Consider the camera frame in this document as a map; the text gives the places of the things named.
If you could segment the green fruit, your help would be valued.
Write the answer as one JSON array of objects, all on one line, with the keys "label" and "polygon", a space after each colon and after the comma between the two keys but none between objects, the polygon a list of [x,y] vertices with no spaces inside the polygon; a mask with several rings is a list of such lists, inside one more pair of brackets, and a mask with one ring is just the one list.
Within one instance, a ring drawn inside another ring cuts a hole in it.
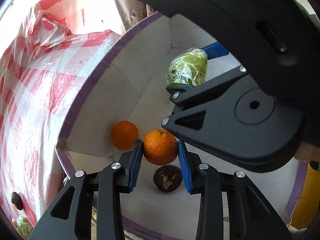
[{"label": "green fruit", "polygon": [[16,219],[12,219],[13,225],[17,232],[23,239],[29,239],[31,232],[33,231],[33,226],[30,224],[26,217],[19,216]]}]

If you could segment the yellow-green fruit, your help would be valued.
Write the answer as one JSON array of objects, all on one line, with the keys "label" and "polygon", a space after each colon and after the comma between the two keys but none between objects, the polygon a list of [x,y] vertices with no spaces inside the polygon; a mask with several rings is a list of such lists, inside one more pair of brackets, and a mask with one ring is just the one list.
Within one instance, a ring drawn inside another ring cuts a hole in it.
[{"label": "yellow-green fruit", "polygon": [[202,49],[191,48],[176,56],[169,64],[167,86],[200,86],[207,75],[208,55]]}]

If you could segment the large dark passion fruit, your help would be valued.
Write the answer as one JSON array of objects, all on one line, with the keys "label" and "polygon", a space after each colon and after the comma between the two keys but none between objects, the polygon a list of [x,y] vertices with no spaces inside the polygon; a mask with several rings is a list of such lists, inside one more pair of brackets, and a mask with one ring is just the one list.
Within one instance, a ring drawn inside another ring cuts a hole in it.
[{"label": "large dark passion fruit", "polygon": [[162,192],[175,191],[182,182],[181,169],[174,165],[164,165],[156,170],[153,175],[153,183]]}]

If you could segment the dark passion fruit back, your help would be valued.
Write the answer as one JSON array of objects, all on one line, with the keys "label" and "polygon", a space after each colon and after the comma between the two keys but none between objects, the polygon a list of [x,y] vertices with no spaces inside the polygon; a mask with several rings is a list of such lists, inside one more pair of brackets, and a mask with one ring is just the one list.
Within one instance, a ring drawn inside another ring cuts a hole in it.
[{"label": "dark passion fruit back", "polygon": [[11,193],[11,202],[18,210],[23,210],[23,201],[17,192]]}]

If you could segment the large front orange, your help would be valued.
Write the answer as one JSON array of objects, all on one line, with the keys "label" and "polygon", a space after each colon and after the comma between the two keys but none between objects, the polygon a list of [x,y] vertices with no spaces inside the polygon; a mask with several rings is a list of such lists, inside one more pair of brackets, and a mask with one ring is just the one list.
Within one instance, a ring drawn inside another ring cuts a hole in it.
[{"label": "large front orange", "polygon": [[122,151],[129,151],[133,149],[138,138],[139,130],[137,126],[126,120],[118,122],[111,132],[113,145]]}]

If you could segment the purple white cardboard box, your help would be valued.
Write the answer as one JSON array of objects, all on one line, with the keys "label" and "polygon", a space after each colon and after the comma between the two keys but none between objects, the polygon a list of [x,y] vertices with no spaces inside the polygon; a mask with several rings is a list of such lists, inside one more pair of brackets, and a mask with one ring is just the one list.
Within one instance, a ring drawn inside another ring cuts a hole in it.
[{"label": "purple white cardboard box", "polygon": [[187,18],[155,13],[89,71],[56,143],[69,182],[72,239],[291,239],[305,167],[293,156],[303,114],[266,94],[230,53],[209,59],[204,84],[169,87],[169,64],[219,45]]}]

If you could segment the right brown curtain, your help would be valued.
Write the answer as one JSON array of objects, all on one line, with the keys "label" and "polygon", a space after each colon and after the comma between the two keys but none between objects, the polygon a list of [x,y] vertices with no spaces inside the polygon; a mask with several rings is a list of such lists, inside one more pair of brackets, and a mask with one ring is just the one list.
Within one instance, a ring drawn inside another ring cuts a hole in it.
[{"label": "right brown curtain", "polygon": [[156,12],[150,5],[138,0],[114,0],[116,6],[113,31],[125,34],[140,21]]}]

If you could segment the red white checkered tablecloth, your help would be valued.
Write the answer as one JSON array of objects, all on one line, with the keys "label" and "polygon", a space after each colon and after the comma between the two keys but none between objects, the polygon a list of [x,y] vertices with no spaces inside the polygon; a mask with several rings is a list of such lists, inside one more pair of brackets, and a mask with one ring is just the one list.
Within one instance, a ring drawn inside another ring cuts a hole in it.
[{"label": "red white checkered tablecloth", "polygon": [[[77,93],[117,41],[110,30],[79,34],[81,0],[40,0],[1,57],[1,209],[32,226],[62,186],[55,146]],[[17,192],[23,210],[11,202]]]}]

